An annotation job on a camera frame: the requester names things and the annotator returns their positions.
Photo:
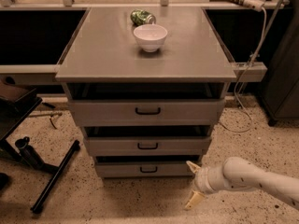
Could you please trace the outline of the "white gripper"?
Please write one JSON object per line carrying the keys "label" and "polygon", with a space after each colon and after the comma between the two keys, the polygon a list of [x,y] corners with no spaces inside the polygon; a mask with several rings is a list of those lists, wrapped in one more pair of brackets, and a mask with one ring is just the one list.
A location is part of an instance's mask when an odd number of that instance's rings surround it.
{"label": "white gripper", "polygon": [[198,190],[191,191],[190,197],[184,206],[185,210],[191,210],[205,199],[204,194],[213,194],[215,193],[215,190],[209,184],[207,167],[201,168],[199,165],[192,161],[186,161],[186,164],[195,174],[194,185]]}

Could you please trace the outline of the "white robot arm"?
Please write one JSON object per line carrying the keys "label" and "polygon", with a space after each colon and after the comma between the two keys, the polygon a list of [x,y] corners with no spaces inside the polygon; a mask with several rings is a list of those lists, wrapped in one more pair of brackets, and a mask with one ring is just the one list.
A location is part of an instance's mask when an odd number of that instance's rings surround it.
{"label": "white robot arm", "polygon": [[191,195],[185,204],[191,210],[204,200],[206,195],[219,191],[242,191],[260,189],[299,210],[299,179],[265,171],[252,162],[239,157],[230,157],[217,167],[200,167],[186,161],[194,173]]}

